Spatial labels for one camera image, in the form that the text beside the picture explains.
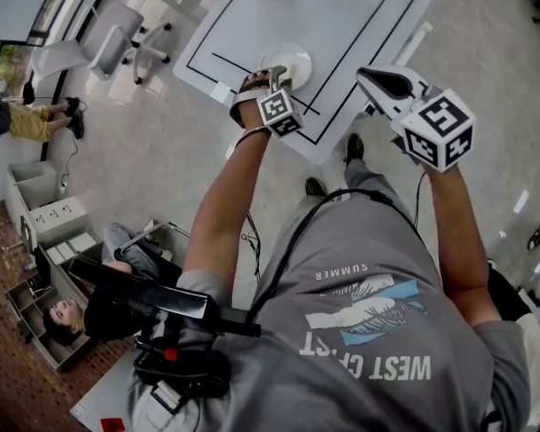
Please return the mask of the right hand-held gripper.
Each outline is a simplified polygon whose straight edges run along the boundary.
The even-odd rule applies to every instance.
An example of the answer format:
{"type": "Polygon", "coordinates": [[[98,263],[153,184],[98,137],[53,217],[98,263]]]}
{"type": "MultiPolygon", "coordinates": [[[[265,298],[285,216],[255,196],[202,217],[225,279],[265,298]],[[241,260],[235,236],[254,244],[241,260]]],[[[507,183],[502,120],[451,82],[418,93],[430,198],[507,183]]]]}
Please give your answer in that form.
{"type": "Polygon", "coordinates": [[[473,150],[475,116],[453,90],[428,85],[411,68],[396,65],[360,67],[355,78],[419,163],[444,173],[473,150]]]}

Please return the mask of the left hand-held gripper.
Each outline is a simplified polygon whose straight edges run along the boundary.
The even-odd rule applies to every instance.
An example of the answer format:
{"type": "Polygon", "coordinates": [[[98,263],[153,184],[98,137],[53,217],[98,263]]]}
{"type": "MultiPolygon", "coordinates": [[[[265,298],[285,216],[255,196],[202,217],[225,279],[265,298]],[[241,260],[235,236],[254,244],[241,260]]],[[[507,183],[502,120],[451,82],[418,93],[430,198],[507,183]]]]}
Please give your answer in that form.
{"type": "Polygon", "coordinates": [[[289,79],[281,80],[287,67],[277,65],[268,69],[270,93],[256,99],[263,125],[278,139],[289,136],[303,127],[302,118],[287,89],[289,79]]]}

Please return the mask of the person's left hand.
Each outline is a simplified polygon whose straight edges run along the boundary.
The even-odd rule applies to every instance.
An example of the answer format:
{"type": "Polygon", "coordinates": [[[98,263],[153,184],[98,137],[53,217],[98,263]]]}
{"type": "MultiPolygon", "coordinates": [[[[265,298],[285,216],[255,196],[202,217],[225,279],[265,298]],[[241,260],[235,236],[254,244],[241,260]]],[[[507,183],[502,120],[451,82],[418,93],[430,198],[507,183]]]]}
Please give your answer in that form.
{"type": "Polygon", "coordinates": [[[259,70],[246,76],[229,109],[230,117],[245,131],[262,125],[257,98],[266,95],[270,87],[270,71],[259,70]]]}

